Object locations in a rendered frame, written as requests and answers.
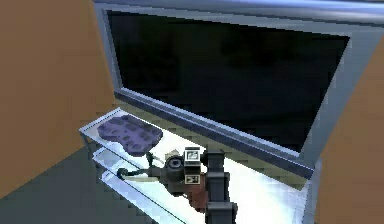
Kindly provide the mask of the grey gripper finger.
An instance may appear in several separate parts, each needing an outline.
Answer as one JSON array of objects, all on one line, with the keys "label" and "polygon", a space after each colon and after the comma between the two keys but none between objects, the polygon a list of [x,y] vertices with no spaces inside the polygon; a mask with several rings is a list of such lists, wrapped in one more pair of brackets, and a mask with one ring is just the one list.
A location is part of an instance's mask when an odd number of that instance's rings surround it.
[{"label": "grey gripper finger", "polygon": [[159,157],[155,156],[152,152],[146,153],[146,159],[150,166],[163,167],[165,165],[165,162]]},{"label": "grey gripper finger", "polygon": [[119,179],[125,179],[126,177],[137,176],[146,173],[146,169],[138,169],[135,171],[128,171],[126,168],[119,168],[117,170],[117,177]]}]

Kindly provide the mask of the brown red figure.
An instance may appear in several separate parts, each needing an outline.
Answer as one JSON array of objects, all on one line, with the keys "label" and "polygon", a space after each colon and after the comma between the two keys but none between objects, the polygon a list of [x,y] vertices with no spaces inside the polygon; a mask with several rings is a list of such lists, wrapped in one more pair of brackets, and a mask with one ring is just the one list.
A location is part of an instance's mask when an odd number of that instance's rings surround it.
[{"label": "brown red figure", "polygon": [[192,208],[200,213],[204,213],[206,211],[208,193],[203,182],[201,182],[199,185],[187,185],[186,195],[189,201],[189,205]]}]

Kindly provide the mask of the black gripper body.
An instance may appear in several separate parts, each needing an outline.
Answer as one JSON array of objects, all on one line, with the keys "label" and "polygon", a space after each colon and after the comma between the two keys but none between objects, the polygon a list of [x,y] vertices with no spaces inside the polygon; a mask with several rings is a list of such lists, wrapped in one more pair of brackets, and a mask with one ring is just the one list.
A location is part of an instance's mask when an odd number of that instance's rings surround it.
[{"label": "black gripper body", "polygon": [[186,192],[184,160],[182,156],[170,156],[165,161],[163,167],[149,165],[148,175],[156,177],[172,196],[183,196]]}]

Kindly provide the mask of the white glass television stand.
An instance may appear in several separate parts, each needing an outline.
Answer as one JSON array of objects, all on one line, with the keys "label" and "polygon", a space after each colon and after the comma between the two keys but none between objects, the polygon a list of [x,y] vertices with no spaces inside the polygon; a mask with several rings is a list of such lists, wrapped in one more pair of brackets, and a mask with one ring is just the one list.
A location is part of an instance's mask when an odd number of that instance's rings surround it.
[{"label": "white glass television stand", "polygon": [[[164,186],[142,174],[122,181],[117,170],[146,168],[144,157],[133,157],[117,142],[102,139],[97,128],[125,112],[117,108],[81,127],[84,140],[93,140],[97,148],[92,159],[100,167],[100,180],[131,202],[158,224],[204,224],[204,215],[193,210],[186,196],[174,197]],[[236,224],[314,224],[321,165],[309,180],[256,171],[229,157],[224,170],[230,173],[229,194],[239,211]]]}]

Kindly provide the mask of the purple game controller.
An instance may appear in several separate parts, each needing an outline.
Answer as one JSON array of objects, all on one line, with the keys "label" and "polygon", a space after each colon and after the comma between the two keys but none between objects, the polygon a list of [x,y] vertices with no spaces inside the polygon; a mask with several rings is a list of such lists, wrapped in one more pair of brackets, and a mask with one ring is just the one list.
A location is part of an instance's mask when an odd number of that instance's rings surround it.
[{"label": "purple game controller", "polygon": [[101,124],[97,131],[102,139],[119,143],[134,157],[147,154],[163,137],[160,128],[130,115],[113,117]]}]

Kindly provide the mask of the grey framed black television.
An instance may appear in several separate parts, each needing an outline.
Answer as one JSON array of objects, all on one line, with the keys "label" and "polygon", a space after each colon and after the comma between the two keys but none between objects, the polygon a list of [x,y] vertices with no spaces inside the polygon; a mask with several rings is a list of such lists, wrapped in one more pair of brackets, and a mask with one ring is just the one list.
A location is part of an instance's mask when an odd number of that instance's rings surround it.
[{"label": "grey framed black television", "polygon": [[93,4],[117,98],[301,176],[384,37],[381,2]]}]

